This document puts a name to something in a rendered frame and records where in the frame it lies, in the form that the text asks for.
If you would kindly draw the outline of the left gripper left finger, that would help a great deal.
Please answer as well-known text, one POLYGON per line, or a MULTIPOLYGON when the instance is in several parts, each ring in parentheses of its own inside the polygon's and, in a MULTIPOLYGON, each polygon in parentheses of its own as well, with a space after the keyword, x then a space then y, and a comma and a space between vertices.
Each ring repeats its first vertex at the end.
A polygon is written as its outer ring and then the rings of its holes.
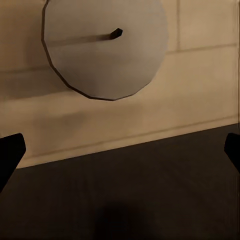
POLYGON ((0 193, 26 152, 21 133, 0 138, 0 193))

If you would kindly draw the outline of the pillar candle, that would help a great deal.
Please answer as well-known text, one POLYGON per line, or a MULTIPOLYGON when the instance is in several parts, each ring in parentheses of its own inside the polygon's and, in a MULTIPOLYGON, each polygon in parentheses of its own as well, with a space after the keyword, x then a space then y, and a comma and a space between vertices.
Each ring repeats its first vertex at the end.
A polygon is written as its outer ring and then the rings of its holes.
POLYGON ((41 41, 64 84, 93 100, 134 96, 165 59, 161 0, 47 0, 41 41))

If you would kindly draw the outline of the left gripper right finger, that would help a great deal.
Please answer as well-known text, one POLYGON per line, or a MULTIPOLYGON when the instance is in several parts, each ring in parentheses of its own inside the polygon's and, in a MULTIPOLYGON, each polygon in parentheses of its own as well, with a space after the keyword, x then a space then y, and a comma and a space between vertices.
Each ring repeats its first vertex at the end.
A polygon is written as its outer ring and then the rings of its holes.
POLYGON ((224 151, 240 173, 240 135, 228 133, 225 140, 224 151))

